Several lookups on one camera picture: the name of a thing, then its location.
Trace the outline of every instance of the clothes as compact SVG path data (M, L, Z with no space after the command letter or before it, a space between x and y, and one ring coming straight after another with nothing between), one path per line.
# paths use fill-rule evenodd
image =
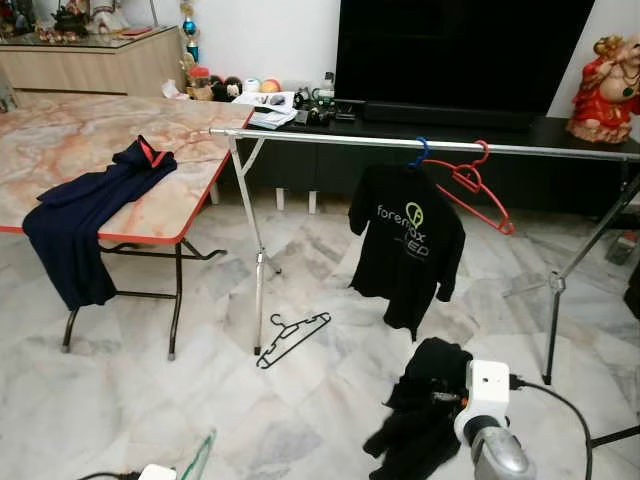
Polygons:
M432 393L466 396L466 366L472 359L459 345L439 338L420 344L386 403L393 413L362 447L376 458L386 452L370 479L422 480L458 452L453 421L459 404L434 401Z
M98 230L177 168L173 153L156 152L142 136L113 163L40 195L42 203L22 225L69 310L103 305L116 294L100 258Z
M360 180L349 221L357 235L369 223L351 286L389 299L384 321L408 328L415 341L437 283L438 300L453 294L465 239L460 220L424 169L374 165Z

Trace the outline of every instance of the hanger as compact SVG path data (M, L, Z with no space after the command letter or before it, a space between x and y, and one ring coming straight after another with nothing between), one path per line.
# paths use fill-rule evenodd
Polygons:
M271 315L271 323L277 327L282 327L282 330L273 342L271 342L267 351L265 351L256 362L256 366L263 370L274 365L278 360L291 352L294 348L331 321L331 315L329 312L319 313L311 318L305 318L304 320L289 325L285 324L282 320L278 320L279 318L279 313ZM292 337L291 342L293 340L297 341L293 345L289 345L290 342L285 342L285 340L294 333L298 333L298 335Z
M422 162L429 158L429 143L427 139L424 137L418 137L416 138L416 140L422 142L423 150L422 153L418 155L413 162L409 163L409 168L418 168Z
M466 202L462 201L461 199L459 199L458 197L456 197L453 193L449 192L448 190L446 190L445 188L443 188L440 185L436 185L438 187L438 189L444 195L449 197L449 199L451 199L454 202L456 202L458 205L463 207L465 210L467 210L467 211L473 213L475 216L479 217L485 223L488 223L489 225L491 225L493 228L498 230L500 233L502 233L504 235L511 235L511 234L513 234L513 232L515 232L515 227L514 227L513 223L509 220L509 213L504 208L504 206L502 205L502 202L500 202L498 197L496 197L495 194L489 189L489 187L487 187L482 182L482 176L480 175L480 172L478 172L478 170L477 170L477 167L482 165L483 163L485 163L487 161L487 158L489 158L489 145L487 145L487 143L485 141L476 140L474 142L474 143L477 143L479 145L482 145L482 148L484 149L484 154L482 155L482 158L471 162L470 165L468 165L468 164L453 165L453 164L448 163L448 162L443 162L442 160L428 159L427 156L429 154L429 149L428 149L428 146L427 146L427 140L424 137L417 138L417 140L419 140L420 142L422 142L424 144L424 151L423 151L423 153L421 155L418 156L418 158L416 159L415 162L412 162L412 163L409 164L410 166L415 165L417 167L421 162L423 165L425 165L425 164L435 164L435 165L440 165L442 167L449 168L452 171L451 172L451 176L453 177L453 179L456 182L458 182L460 185L465 187L467 190L469 190L470 192L475 193L475 194L480 193L480 192L484 192L485 194L487 194L487 196L489 198L491 198L491 200L493 201L495 206L498 207L498 210L500 210L500 213L502 214L502 219L500 220L500 222L496 222L494 220L491 220L489 217L487 217L486 215L480 213L478 210L473 208L468 203L466 203Z

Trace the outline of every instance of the black cable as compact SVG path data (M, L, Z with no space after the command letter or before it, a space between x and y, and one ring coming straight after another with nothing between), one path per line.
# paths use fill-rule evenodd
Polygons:
M113 472L98 472L92 473L91 475L87 475L85 477L79 478L78 480L89 480L91 478L98 477L110 477L116 478L118 480L138 480L140 478L140 472L130 472L130 473L113 473Z
M510 375L510 387L511 387L511 390L519 390L520 387L535 388L536 390L540 390L542 392L548 393L552 397L557 398L562 403L567 405L571 410L573 410L573 413L575 413L578 416L578 419L580 420L580 423L582 424L582 429L584 430L585 446L586 446L586 449L587 449L587 466L586 466L585 479L586 480L591 480L591 469L593 467L593 448L592 448L592 445L591 445L591 432L589 432L589 426L587 425L586 420L584 419L584 417L582 416L580 411L575 407L575 405L573 405L569 400L567 400L566 398L562 397L561 395L558 395L553 390L545 388L542 385L536 385L535 383L529 383L526 380L522 380L521 378L519 378L519 377L517 377L516 375L513 375L513 374Z

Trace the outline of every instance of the black t-shirt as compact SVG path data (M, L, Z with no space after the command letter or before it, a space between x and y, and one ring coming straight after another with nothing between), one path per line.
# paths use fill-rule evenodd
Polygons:
M349 209L351 231L369 228L351 282L365 297L384 297L384 321L406 327L415 341L436 292L447 302L455 288L465 234L460 219L422 168L368 167Z

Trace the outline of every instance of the printed logo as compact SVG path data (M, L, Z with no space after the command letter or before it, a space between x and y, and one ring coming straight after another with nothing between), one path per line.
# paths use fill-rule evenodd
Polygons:
M424 221L424 215L422 213L420 205L414 202L409 202L404 208L404 211L407 212L407 217L409 217L409 221L411 222L411 225L413 225L413 228L418 228L420 225L422 225L422 222Z
M381 219L395 223L402 229L402 236L395 238L395 240L402 243L407 254L423 262L429 256L429 248L425 245L427 234L418 230L418 227L424 222L424 212L415 202L407 203L404 210L406 216L388 210L380 204L377 208L377 214Z

